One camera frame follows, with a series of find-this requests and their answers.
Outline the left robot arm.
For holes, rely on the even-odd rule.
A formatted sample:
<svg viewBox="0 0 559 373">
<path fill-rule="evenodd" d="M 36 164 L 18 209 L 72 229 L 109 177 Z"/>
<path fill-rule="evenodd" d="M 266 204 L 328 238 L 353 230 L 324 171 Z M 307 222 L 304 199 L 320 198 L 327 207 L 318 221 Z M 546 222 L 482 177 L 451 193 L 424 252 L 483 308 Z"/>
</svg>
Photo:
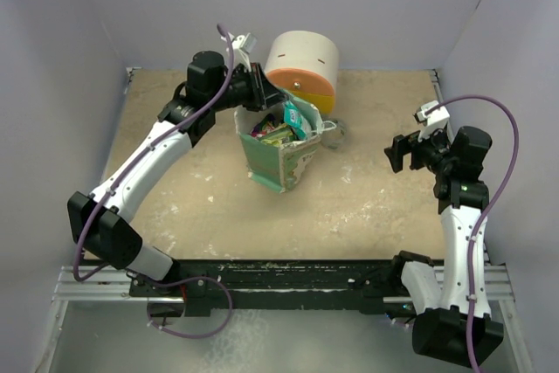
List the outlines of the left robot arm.
<svg viewBox="0 0 559 373">
<path fill-rule="evenodd" d="M 77 251 L 149 278 L 149 286 L 161 296 L 175 293 L 180 266 L 135 231 L 135 213 L 167 170 L 215 125 L 217 112 L 235 107 L 266 111 L 286 99 L 286 91 L 266 78 L 260 64 L 234 64 L 218 52 L 198 52 L 186 80 L 176 87 L 141 145 L 102 185 L 69 198 Z"/>
</svg>

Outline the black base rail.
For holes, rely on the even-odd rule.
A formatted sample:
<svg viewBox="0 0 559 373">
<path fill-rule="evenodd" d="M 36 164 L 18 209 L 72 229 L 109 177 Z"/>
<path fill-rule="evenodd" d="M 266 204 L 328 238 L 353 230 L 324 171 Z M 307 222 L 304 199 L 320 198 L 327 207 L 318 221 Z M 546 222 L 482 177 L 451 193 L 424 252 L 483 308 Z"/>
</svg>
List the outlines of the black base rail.
<svg viewBox="0 0 559 373">
<path fill-rule="evenodd" d="M 401 251 L 392 259 L 182 259 L 166 286 L 131 273 L 130 293 L 157 317 L 202 317 L 214 309 L 322 310 L 383 314 L 409 300 L 404 264 L 440 259 Z"/>
</svg>

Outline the teal snack packet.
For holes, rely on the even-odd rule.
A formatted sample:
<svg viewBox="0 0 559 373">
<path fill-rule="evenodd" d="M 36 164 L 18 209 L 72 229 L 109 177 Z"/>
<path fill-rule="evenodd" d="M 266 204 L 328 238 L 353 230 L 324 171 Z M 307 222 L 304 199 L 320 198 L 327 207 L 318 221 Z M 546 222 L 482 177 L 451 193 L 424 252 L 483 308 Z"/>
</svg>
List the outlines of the teal snack packet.
<svg viewBox="0 0 559 373">
<path fill-rule="evenodd" d="M 290 100 L 283 103 L 283 120 L 300 141 L 306 141 L 312 136 L 313 128 L 310 122 Z"/>
</svg>

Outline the green Fresh paper bag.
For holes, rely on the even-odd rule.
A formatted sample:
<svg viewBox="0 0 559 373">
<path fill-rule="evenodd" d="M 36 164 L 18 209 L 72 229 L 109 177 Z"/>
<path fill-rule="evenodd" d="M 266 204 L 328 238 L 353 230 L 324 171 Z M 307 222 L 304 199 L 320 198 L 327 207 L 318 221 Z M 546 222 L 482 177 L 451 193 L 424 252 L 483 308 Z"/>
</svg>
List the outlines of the green Fresh paper bag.
<svg viewBox="0 0 559 373">
<path fill-rule="evenodd" d="M 260 142 L 261 136 L 251 136 L 254 126 L 267 114 L 276 117 L 277 127 L 287 125 L 283 120 L 284 102 L 258 112 L 237 107 L 234 113 L 236 134 L 244 150 L 248 176 L 254 182 L 278 193 L 292 190 L 299 183 L 302 173 L 321 145 L 323 122 L 328 121 L 322 118 L 318 108 L 313 104 L 291 93 L 288 93 L 288 100 L 296 105 L 313 128 L 312 136 L 306 141 L 298 139 L 296 142 L 274 147 Z"/>
</svg>

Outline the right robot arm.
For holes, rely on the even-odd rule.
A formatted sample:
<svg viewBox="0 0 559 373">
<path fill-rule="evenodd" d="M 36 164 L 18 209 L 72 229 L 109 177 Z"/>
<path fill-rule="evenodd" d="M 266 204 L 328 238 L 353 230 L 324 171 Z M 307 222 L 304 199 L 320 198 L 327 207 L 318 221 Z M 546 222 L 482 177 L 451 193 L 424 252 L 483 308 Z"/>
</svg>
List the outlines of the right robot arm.
<svg viewBox="0 0 559 373">
<path fill-rule="evenodd" d="M 411 157 L 411 169 L 435 176 L 434 197 L 445 240 L 444 278 L 438 280 L 430 258 L 400 252 L 388 276 L 390 289 L 410 295 L 416 310 L 412 327 L 415 353 L 471 367 L 483 363 L 502 343 L 504 327 L 494 321 L 485 284 L 482 212 L 490 194 L 480 180 L 493 145 L 479 128 L 464 126 L 454 138 L 437 129 L 422 140 L 417 132 L 397 135 L 384 150 L 394 172 Z"/>
</svg>

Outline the clear tape roll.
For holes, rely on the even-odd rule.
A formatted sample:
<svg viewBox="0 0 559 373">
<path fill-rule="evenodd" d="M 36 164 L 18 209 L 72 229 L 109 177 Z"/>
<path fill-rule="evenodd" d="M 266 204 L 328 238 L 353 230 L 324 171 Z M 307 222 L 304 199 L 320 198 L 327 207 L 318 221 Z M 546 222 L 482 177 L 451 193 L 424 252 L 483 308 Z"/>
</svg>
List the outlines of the clear tape roll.
<svg viewBox="0 0 559 373">
<path fill-rule="evenodd" d="M 345 142 L 347 125 L 343 120 L 333 119 L 323 122 L 321 144 L 330 150 L 339 149 Z"/>
</svg>

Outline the large green Foxs bag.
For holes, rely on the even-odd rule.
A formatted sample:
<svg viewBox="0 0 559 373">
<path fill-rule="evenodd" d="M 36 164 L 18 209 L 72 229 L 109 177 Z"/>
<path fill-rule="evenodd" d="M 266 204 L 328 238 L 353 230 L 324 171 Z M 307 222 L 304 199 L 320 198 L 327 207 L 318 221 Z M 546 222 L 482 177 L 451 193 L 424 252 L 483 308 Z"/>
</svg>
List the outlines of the large green Foxs bag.
<svg viewBox="0 0 559 373">
<path fill-rule="evenodd" d="M 259 137 L 259 141 L 270 146 L 280 147 L 281 145 L 296 142 L 298 137 L 290 126 L 280 126 L 270 133 Z"/>
</svg>

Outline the pastel mini drawer cabinet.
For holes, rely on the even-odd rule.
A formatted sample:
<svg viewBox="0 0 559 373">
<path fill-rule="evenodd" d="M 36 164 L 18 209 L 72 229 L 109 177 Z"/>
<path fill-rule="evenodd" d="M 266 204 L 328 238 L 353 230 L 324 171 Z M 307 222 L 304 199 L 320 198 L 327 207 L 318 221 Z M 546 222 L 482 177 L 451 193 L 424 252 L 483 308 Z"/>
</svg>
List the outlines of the pastel mini drawer cabinet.
<svg viewBox="0 0 559 373">
<path fill-rule="evenodd" d="M 287 31 L 274 39 L 265 74 L 278 87 L 313 104 L 321 114 L 335 108 L 339 51 L 329 38 L 311 31 Z"/>
</svg>

